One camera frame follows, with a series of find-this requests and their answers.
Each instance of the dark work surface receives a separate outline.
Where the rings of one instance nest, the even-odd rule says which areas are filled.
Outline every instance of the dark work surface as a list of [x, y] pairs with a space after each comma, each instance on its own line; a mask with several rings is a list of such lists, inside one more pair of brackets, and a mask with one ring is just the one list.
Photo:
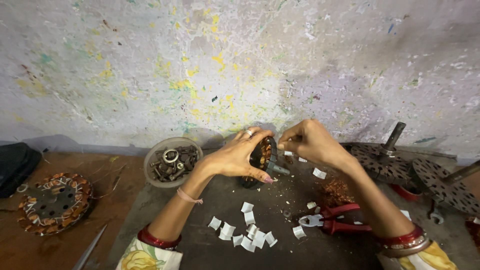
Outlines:
[[[182, 231], [182, 241], [177, 248], [184, 254], [180, 269], [381, 269], [375, 255], [379, 248], [369, 233], [328, 235], [313, 227], [304, 228], [307, 237], [300, 240], [295, 237], [292, 228], [298, 226], [298, 218], [313, 213], [313, 209], [308, 210], [307, 203], [318, 201], [319, 185], [330, 182], [336, 173], [328, 167], [317, 166], [327, 172], [327, 179], [321, 180], [312, 175], [314, 166], [311, 163], [296, 160], [293, 165], [288, 165], [280, 157], [278, 164], [288, 167], [290, 176], [274, 173], [279, 181], [264, 184], [260, 191], [244, 189], [236, 178], [217, 175], [212, 179], [201, 195], [204, 203], [193, 208]], [[441, 245], [460, 269], [475, 269], [480, 256], [465, 229], [462, 214], [442, 209], [445, 222], [434, 224], [427, 219], [428, 199], [408, 202], [387, 185], [379, 186], [400, 209], [410, 212], [413, 221]], [[110, 252], [106, 264], [108, 269], [115, 267], [131, 239], [155, 217], [175, 192], [176, 188], [145, 186]], [[265, 233], [272, 231], [278, 239], [273, 247], [265, 243], [263, 249], [256, 248], [251, 253], [242, 246], [233, 247], [232, 241], [219, 239], [220, 229], [215, 232], [207, 227], [215, 216], [236, 226], [233, 235], [246, 236], [247, 226], [240, 211], [244, 201], [255, 205], [256, 226]], [[283, 216], [281, 211], [284, 209], [292, 213], [288, 218], [291, 222]]]

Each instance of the spanner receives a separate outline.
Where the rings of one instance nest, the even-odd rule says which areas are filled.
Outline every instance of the spanner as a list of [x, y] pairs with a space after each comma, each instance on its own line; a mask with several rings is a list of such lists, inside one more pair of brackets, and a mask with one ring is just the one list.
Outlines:
[[434, 222], [437, 224], [442, 224], [444, 222], [444, 218], [440, 215], [438, 211], [438, 203], [435, 200], [432, 200], [432, 209], [428, 214], [428, 218], [431, 220], [434, 218]]

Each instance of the perforated metal disc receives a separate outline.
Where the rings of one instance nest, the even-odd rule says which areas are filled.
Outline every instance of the perforated metal disc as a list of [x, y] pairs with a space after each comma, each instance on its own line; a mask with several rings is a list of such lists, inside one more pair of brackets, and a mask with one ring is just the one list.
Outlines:
[[431, 196], [442, 207], [455, 207], [456, 209], [478, 215], [479, 202], [461, 181], [446, 185], [442, 178], [450, 172], [433, 161], [416, 159], [413, 161], [413, 170], [417, 174], [414, 181], [424, 189], [425, 194]]
[[388, 184], [406, 184], [410, 181], [410, 164], [401, 157], [381, 155], [377, 148], [355, 145], [351, 154], [369, 171], [370, 177]]

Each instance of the white wall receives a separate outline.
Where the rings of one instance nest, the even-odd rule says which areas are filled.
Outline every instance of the white wall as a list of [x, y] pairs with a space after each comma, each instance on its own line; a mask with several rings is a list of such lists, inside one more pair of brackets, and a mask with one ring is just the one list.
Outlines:
[[480, 152], [478, 0], [5, 0], [0, 20], [0, 140], [215, 146], [315, 117]]

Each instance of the pliers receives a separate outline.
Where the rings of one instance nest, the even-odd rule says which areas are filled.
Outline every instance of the pliers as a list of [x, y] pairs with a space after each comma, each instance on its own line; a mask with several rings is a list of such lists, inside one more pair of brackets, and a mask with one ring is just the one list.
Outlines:
[[369, 232], [372, 230], [369, 225], [347, 224], [338, 221], [338, 218], [341, 218], [341, 216], [343, 216], [346, 212], [356, 211], [359, 209], [360, 206], [354, 203], [335, 208], [322, 207], [320, 209], [321, 214], [304, 216], [299, 219], [299, 224], [305, 227], [319, 226], [328, 234], [333, 234], [337, 231], [347, 233]]

